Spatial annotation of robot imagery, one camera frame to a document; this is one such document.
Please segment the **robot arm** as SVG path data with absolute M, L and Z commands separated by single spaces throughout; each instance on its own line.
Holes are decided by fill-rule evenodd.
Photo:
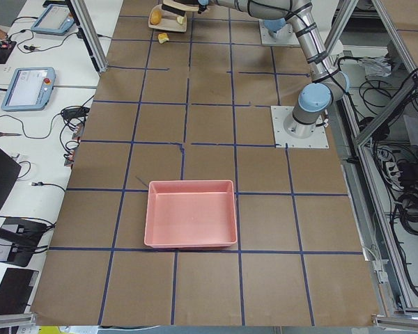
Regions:
M 350 88 L 348 75 L 335 66 L 321 39 L 311 14 L 310 1 L 199 1 L 199 11 L 209 5 L 232 8 L 262 19 L 268 30 L 276 33 L 286 24 L 293 28 L 311 70 L 311 83 L 305 86 L 292 113 L 284 121 L 284 129 L 293 138 L 312 135 L 319 115 L 333 102 L 341 100 Z

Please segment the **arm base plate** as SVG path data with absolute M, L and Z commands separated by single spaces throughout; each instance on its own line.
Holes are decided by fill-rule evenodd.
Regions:
M 322 115 L 312 125 L 302 125 L 293 118 L 292 106 L 271 106 L 274 144 L 277 148 L 328 149 L 329 143 Z
M 284 25 L 277 31 L 269 30 L 267 20 L 259 21 L 261 44 L 265 46 L 299 47 L 300 44 L 295 35 L 293 27 L 283 19 L 277 20 L 276 24 L 271 24 L 272 28 L 277 28 L 281 23 Z

